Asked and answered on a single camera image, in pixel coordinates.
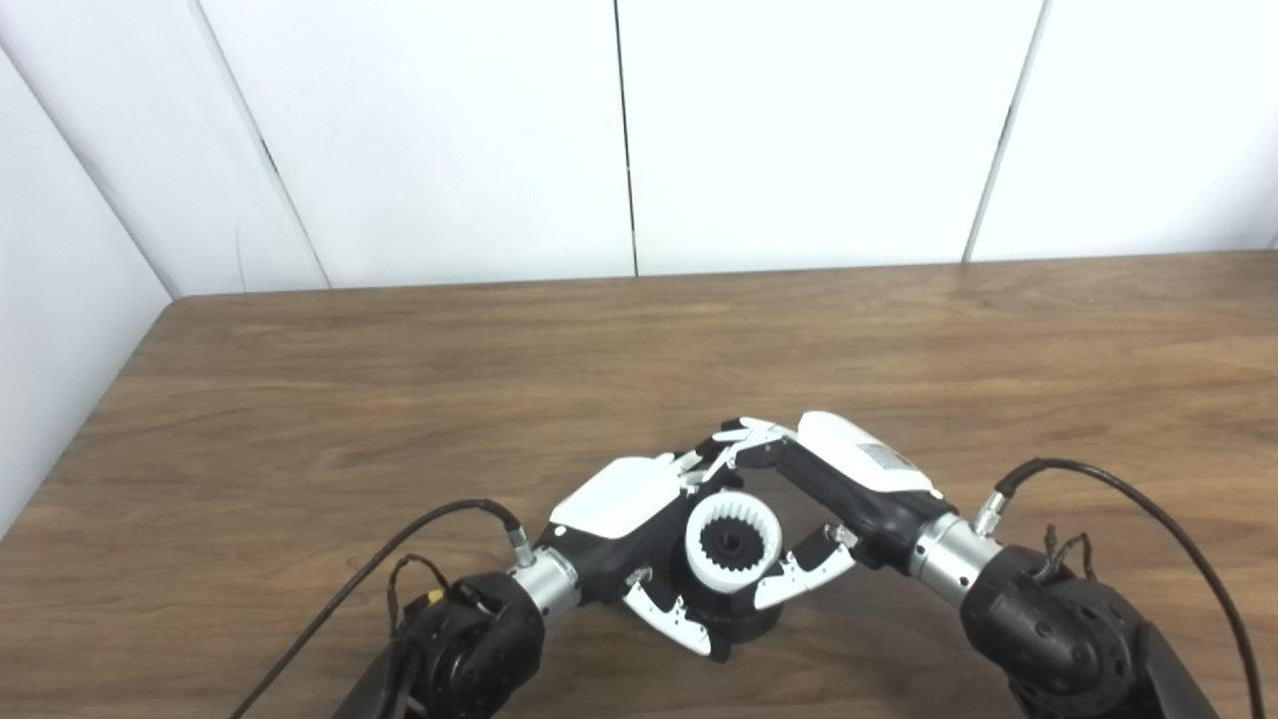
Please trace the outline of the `left white-black robot hand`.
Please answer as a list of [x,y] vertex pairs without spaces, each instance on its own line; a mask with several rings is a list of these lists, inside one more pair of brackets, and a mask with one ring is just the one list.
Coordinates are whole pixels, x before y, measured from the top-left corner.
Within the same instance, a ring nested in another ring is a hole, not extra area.
[[691,511],[720,479],[705,478],[700,455],[621,456],[551,511],[533,559],[514,579],[544,627],[594,602],[624,602],[649,627],[714,663],[730,642],[688,614],[668,576]]

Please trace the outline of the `right white-black robot hand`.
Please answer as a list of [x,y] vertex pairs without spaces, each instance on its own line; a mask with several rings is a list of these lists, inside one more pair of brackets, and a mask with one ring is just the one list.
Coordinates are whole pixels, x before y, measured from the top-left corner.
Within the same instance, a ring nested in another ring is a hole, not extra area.
[[933,524],[956,513],[916,465],[833,412],[804,412],[795,429],[757,418],[726,420],[698,450],[712,458],[712,476],[773,469],[836,518],[740,590],[732,600],[737,613],[781,605],[858,564],[918,577],[927,559],[919,543]]

